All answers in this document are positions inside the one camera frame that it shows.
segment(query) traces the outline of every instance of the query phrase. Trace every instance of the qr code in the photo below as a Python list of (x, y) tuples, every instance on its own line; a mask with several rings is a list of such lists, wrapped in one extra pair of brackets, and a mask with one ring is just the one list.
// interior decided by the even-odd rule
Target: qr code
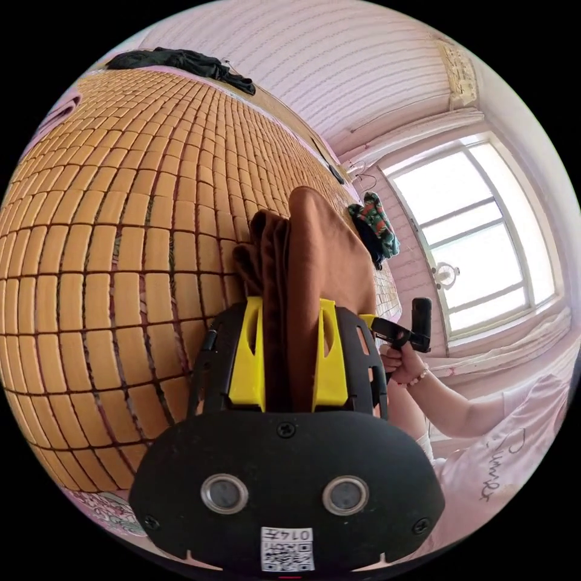
[(314, 571), (310, 529), (263, 529), (263, 571)]

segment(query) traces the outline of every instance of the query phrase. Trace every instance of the pink blanket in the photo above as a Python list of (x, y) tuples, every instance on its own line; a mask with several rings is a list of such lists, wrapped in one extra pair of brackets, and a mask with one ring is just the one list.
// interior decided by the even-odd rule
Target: pink blanket
[(52, 107), (38, 126), (30, 143), (22, 153), (24, 157), (45, 135), (65, 121), (79, 106), (82, 96), (76, 87), (71, 87)]

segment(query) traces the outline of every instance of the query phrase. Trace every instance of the white t-shirt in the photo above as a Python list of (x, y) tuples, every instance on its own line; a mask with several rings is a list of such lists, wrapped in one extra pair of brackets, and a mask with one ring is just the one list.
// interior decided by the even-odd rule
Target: white t-shirt
[(397, 562), (463, 539), (506, 506), (553, 443), (568, 389), (568, 383), (548, 375), (505, 392), (505, 418), (489, 434), (446, 459), (434, 460), (446, 507), (424, 544)]

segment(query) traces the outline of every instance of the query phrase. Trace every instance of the mattress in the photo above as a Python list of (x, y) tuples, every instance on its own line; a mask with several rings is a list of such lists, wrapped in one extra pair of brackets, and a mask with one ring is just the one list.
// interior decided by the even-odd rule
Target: mattress
[[(220, 87), (152, 70), (81, 79), (78, 107), (21, 160), (0, 211), (0, 372), (61, 487), (127, 490), (185, 417), (208, 325), (244, 299), (231, 252), (259, 209), (352, 199), (296, 135)], [(378, 314), (399, 314), (388, 268)]]

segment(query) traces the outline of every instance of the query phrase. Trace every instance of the screw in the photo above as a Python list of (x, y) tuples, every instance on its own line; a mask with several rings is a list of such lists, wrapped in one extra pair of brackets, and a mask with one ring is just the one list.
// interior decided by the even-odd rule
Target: screw
[(430, 519), (420, 519), (412, 526), (413, 534), (424, 534), (430, 526)]
[(143, 519), (143, 524), (146, 526), (146, 528), (148, 528), (150, 531), (157, 531), (157, 529), (159, 528), (159, 523), (158, 521), (155, 520), (155, 518), (153, 518), (152, 516), (150, 516), (149, 514)]
[(277, 434), (281, 438), (292, 438), (297, 429), (290, 422), (282, 422), (277, 425)]

